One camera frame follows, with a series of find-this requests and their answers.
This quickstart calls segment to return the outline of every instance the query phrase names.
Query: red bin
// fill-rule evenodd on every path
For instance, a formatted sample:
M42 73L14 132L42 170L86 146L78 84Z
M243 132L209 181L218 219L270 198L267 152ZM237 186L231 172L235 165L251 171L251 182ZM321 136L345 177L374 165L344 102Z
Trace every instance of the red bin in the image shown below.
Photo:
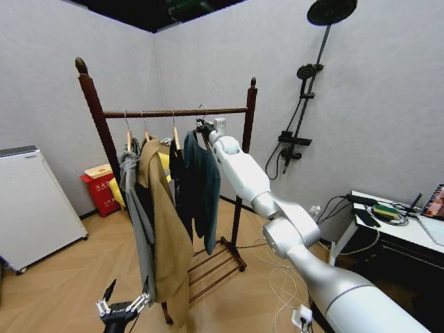
M88 185L89 194L100 216L105 217L120 209L120 204L114 199L110 189L110 180L114 178L113 173L98 178L91 178L85 174L80 178Z

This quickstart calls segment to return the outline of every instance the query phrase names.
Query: gray wall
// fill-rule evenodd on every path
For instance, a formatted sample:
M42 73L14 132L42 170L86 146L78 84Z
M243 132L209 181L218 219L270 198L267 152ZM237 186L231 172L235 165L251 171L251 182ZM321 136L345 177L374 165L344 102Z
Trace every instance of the gray wall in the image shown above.
M249 0L151 35L60 0L4 1L0 148L37 144L76 211L92 209L78 175L106 157L77 82L74 57L82 56L105 109L239 107L255 75L251 154L264 166L296 106L296 70L315 61L323 37L306 20L310 4ZM273 191L307 209L351 189L428 196L444 179L442 31L437 0L360 1L333 26L301 131L314 141ZM243 117L228 119L241 139ZM125 123L108 123L122 147ZM176 123L181 139L195 124ZM143 133L142 121L130 125ZM171 119L149 128L171 136ZM234 197L226 180L222 194ZM337 238L347 221L325 223L323 236Z
M76 211L93 210L79 175L106 156L74 58L87 63L104 109L158 109L153 35L61 0L14 0L1 4L0 45L0 148L39 146ZM108 123L121 148L125 122ZM130 125L143 135L142 121Z
M244 105L256 75L251 154L264 166L296 106L296 70L321 45L324 28L306 20L312 2L245 1L156 34L166 106ZM327 42L300 133L313 143L273 191L306 209L351 189L403 201L430 195L444 179L442 31L442 1L359 1ZM179 124L185 135L193 120ZM242 117L229 117L239 139L241 127ZM222 194L234 196L226 182ZM337 238L349 220L325 223L323 236Z

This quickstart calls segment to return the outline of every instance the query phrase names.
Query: wooden floor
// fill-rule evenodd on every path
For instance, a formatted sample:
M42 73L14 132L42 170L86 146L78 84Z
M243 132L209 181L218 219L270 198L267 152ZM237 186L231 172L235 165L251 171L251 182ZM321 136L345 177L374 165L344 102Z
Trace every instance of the wooden floor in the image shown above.
M220 201L218 237L230 238L233 212L234 205ZM134 234L126 213L115 212L105 219L95 215L83 223L89 232L87 241L80 240L67 246L34 264L23 275L16 276L12 271L4 273L0 332L102 332L103 324L94 303L109 283L117 279L112 302L133 300L140 294ZM263 223L257 215L242 210L238 245L249 246L262 237ZM194 247L196 250L202 248L202 241L196 236ZM142 312L133 332L274 332L273 319L282 306L269 282L275 266L259 260L253 250L262 259L290 265L279 260L268 246L239 249L248 265L245 272L233 273L194 301L189 308L186 326L168 326L161 306L154 304ZM321 247L314 246L313 252L326 259ZM196 259L202 260L205 256L201 254ZM192 272L190 280L222 262L226 256L222 254L217 258ZM228 272L233 265L230 262L196 283L191 294ZM289 271L289 274L296 281L297 297L306 302L304 284L295 273ZM287 275L274 271L271 281L281 299L290 299L294 284ZM293 300L290 304L295 307L300 301ZM278 332L297 332L291 325L290 309L279 312L276 326ZM316 324L314 331L322 332Z

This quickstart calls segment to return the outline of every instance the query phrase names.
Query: dark ceiling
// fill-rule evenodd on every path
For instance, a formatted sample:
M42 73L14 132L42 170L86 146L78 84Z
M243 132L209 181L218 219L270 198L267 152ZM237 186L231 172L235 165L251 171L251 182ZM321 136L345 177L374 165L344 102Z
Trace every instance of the dark ceiling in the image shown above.
M243 0L72 0L93 12L155 33Z

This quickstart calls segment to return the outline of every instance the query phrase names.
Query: dark green shirt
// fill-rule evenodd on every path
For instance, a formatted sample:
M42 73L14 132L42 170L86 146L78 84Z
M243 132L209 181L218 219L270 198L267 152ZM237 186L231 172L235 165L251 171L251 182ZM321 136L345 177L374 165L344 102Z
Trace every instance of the dark green shirt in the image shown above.
M185 170L189 194L189 209L199 238L204 237L209 255L216 247L217 207L221 176L211 151L199 146L196 133L185 138Z

